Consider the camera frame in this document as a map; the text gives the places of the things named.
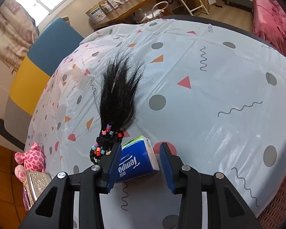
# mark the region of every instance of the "gold glittery case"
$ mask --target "gold glittery case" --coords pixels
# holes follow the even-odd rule
[[[29,209],[52,181],[51,176],[34,170],[27,170],[23,182],[24,196]]]

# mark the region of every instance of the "metal bolt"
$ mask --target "metal bolt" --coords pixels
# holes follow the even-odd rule
[[[99,165],[97,165],[97,164],[95,164],[95,165],[92,165],[92,167],[91,167],[91,169],[93,170],[93,171],[97,171],[97,170],[99,170],[101,167],[99,166]]]
[[[64,178],[65,176],[66,176],[66,173],[64,173],[64,172],[59,172],[57,174],[57,177],[60,178],[60,179]]]
[[[191,167],[188,165],[182,165],[181,169],[183,169],[184,171],[189,171]]]
[[[224,174],[221,173],[221,172],[217,172],[217,173],[215,174],[215,176],[216,176],[216,178],[218,178],[218,179],[223,179],[223,178],[224,178]]]

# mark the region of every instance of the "black hair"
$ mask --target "black hair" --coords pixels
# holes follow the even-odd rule
[[[140,80],[142,79],[143,64],[129,64],[130,56],[118,53],[114,60],[109,61],[106,71],[103,73],[101,101],[99,114],[101,117],[101,131],[96,138],[99,147],[104,151],[110,151],[114,143],[121,143],[125,128],[132,120],[135,113],[135,95]],[[111,125],[112,135],[108,132],[103,135],[107,125]],[[91,149],[90,160],[97,163],[102,155],[96,156]]]

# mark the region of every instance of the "curtain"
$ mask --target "curtain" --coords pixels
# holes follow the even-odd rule
[[[38,37],[35,21],[15,0],[0,7],[0,59],[14,75]]]

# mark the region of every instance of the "multicolored chair backrest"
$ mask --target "multicolored chair backrest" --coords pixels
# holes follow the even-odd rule
[[[11,86],[4,127],[25,143],[38,100],[60,62],[84,38],[63,19],[55,19],[37,38],[23,60]]]

